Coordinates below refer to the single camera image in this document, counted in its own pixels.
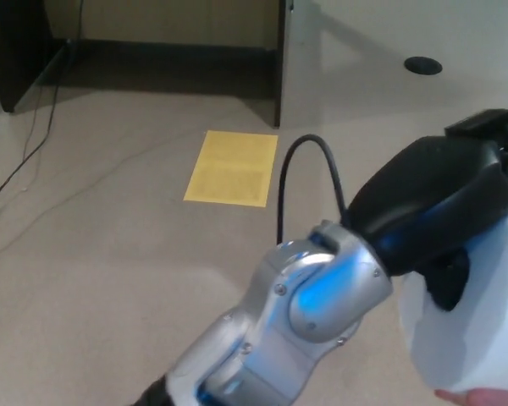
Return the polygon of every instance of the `wall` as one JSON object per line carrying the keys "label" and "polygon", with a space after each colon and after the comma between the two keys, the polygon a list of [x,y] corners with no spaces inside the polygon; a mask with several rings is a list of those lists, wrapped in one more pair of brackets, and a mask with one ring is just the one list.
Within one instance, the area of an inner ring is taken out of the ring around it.
{"label": "wall", "polygon": [[[80,0],[46,0],[53,34],[73,38]],[[279,0],[86,0],[83,37],[275,48]]]}

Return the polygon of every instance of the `white object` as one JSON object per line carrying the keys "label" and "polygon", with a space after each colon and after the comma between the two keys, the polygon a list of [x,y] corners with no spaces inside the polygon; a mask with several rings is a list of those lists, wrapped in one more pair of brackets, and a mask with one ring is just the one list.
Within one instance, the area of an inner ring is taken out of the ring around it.
{"label": "white object", "polygon": [[406,344],[431,388],[508,390],[508,218],[467,249],[470,280],[449,313],[431,300],[422,276],[405,278],[399,307]]}

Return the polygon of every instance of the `power cord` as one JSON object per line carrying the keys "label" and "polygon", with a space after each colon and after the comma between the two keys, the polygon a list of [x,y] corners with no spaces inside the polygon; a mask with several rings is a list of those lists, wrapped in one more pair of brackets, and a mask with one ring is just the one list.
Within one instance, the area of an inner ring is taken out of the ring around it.
{"label": "power cord", "polygon": [[[43,137],[43,140],[36,146],[36,148],[34,148],[30,152],[30,154],[26,155],[26,148],[25,148],[25,152],[23,153],[23,159],[20,162],[20,164],[11,172],[11,174],[6,178],[6,180],[4,180],[4,182],[0,185],[0,194],[6,188],[6,186],[8,186],[9,182],[11,182],[11,180],[14,178],[14,176],[25,166],[25,164],[47,143],[47,141],[49,139],[49,136],[51,135],[52,122],[54,120],[54,113],[56,111],[57,103],[58,103],[58,91],[60,90],[60,86],[62,84],[62,80],[64,79],[64,76],[69,72],[69,70],[73,66],[74,61],[75,61],[75,57],[76,57],[76,54],[77,54],[78,45],[79,45],[79,41],[80,41],[80,38],[81,38],[81,31],[82,31],[82,24],[83,24],[83,9],[84,9],[84,7],[85,7],[85,0],[80,0],[79,17],[78,17],[78,22],[77,22],[76,37],[75,37],[75,40],[73,41],[73,43],[71,43],[70,47],[69,47],[69,60],[68,60],[68,63],[66,64],[66,66],[64,67],[64,69],[62,70],[60,75],[58,76],[57,84],[55,85],[55,88],[54,88],[54,92],[53,92],[53,95],[52,95],[51,113],[49,114],[49,121],[47,123],[47,132],[45,134],[45,137]],[[49,41],[49,39],[47,38],[47,45],[46,45],[46,51],[45,51],[45,53],[46,53],[46,56],[45,56],[46,63],[45,63],[44,68],[47,66],[47,51],[49,49],[49,47],[48,47],[48,41]],[[41,94],[40,94],[40,96],[38,96],[38,101],[36,103],[36,110],[34,111],[34,118],[33,118],[33,121],[32,121],[32,128],[30,130],[30,134],[28,136],[27,142],[30,140],[30,137],[32,136],[32,133],[34,131],[34,127],[36,125],[36,115],[37,115],[37,111],[38,111],[38,109],[40,107],[40,99],[41,99]]]}
{"label": "power cord", "polygon": [[280,170],[280,181],[279,181],[279,206],[277,209],[277,244],[282,244],[284,236],[284,194],[286,189],[286,177],[288,176],[288,168],[290,167],[291,158],[294,156],[295,151],[302,144],[311,141],[316,143],[325,155],[326,161],[328,162],[329,172],[331,174],[331,180],[333,181],[333,187],[335,191],[335,199],[337,200],[337,206],[339,207],[340,224],[345,228],[350,228],[350,216],[348,214],[348,208],[345,204],[345,197],[342,191],[342,184],[340,182],[339,171],[335,164],[333,152],[329,148],[329,145],[325,140],[314,134],[303,135],[297,139],[289,148]]}

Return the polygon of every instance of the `yellow paper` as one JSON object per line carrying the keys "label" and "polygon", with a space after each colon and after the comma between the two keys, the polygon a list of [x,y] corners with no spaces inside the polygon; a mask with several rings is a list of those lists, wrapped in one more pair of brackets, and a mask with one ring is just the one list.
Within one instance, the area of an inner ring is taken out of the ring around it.
{"label": "yellow paper", "polygon": [[278,137],[208,131],[185,200],[265,207]]}

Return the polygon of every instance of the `human hand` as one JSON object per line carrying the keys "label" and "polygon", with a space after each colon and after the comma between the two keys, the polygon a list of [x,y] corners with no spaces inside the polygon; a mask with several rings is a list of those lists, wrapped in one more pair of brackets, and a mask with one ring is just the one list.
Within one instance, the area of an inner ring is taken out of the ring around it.
{"label": "human hand", "polygon": [[474,389],[466,395],[455,395],[445,391],[435,391],[437,398],[458,406],[508,406],[508,392],[494,389]]}

